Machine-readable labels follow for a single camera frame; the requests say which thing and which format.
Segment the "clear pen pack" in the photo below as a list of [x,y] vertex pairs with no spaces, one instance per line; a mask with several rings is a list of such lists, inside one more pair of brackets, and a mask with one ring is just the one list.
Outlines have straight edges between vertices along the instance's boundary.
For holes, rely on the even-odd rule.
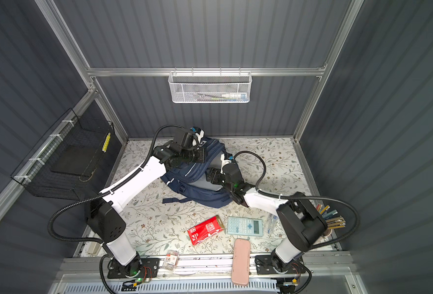
[[269,235],[272,234],[275,231],[277,222],[278,222],[278,217],[277,216],[271,214],[268,217],[268,220],[267,220],[267,233]]

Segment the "navy blue student backpack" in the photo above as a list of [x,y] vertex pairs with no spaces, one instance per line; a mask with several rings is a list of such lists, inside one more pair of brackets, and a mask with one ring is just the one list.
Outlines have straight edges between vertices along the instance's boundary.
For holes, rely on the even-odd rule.
[[203,163],[183,163],[167,171],[161,180],[182,199],[164,198],[163,204],[196,202],[210,208],[222,208],[232,202],[230,193],[220,184],[207,181],[211,169],[221,170],[221,156],[227,155],[225,144],[204,137],[201,144],[207,152]]

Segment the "red snack packet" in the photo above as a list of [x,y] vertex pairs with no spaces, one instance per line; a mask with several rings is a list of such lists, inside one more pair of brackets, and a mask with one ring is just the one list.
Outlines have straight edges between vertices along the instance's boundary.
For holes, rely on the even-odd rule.
[[222,232],[224,225],[219,216],[214,216],[204,222],[187,230],[193,246],[198,245],[206,239]]

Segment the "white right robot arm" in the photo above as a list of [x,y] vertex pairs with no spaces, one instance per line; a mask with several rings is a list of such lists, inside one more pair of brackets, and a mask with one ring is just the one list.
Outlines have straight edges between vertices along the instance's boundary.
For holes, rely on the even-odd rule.
[[[246,182],[236,162],[236,157],[249,154],[262,164],[262,175],[255,184]],[[327,230],[327,223],[305,194],[297,192],[291,196],[271,194],[260,189],[267,172],[264,160],[250,151],[236,155],[222,155],[211,163],[206,171],[207,181],[220,185],[238,205],[257,208],[277,216],[286,238],[272,252],[272,267],[278,272],[286,271],[293,260],[316,247],[315,242]]]

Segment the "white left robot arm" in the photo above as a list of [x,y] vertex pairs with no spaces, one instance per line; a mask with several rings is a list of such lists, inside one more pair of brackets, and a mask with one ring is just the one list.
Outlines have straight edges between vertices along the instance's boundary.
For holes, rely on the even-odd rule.
[[169,169],[183,163],[203,163],[206,157],[201,141],[205,132],[200,127],[186,129],[167,124],[156,130],[144,161],[115,184],[104,188],[94,199],[98,204],[98,223],[91,229],[100,236],[102,247],[121,266],[133,263],[138,253],[124,230],[121,216],[128,203],[149,184]]

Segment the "pink pencil case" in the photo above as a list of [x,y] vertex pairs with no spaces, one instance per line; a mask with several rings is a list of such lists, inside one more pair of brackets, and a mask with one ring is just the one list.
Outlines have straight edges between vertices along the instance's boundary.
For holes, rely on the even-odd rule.
[[236,239],[231,271],[231,281],[235,285],[249,284],[249,263],[251,244],[248,240]]

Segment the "pink cup with pencils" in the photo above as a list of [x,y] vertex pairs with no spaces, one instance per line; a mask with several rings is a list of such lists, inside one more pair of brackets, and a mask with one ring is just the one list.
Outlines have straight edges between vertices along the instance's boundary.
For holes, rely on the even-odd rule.
[[324,237],[332,234],[334,229],[342,229],[346,226],[345,218],[342,217],[336,209],[331,209],[329,205],[318,204],[316,210],[322,216],[327,224],[327,230],[323,233]]

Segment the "teal calculator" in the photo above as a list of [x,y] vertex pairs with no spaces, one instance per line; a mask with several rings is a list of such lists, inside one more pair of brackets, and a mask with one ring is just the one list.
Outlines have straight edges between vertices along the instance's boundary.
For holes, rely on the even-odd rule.
[[263,236],[262,219],[228,217],[226,233],[238,236]]

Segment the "small clear eraser box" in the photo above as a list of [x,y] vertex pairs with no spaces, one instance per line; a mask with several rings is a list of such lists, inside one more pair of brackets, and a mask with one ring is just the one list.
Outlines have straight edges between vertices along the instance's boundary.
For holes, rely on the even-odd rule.
[[175,250],[168,251],[163,263],[163,268],[167,271],[173,271],[177,266],[179,255],[180,254],[178,251]]

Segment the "white marker in basket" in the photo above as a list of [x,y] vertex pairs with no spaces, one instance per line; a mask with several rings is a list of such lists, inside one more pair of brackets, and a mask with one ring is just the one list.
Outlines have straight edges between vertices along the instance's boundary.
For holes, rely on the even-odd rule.
[[224,99],[234,100],[234,101],[246,101],[247,94],[246,93],[224,93],[221,95]]

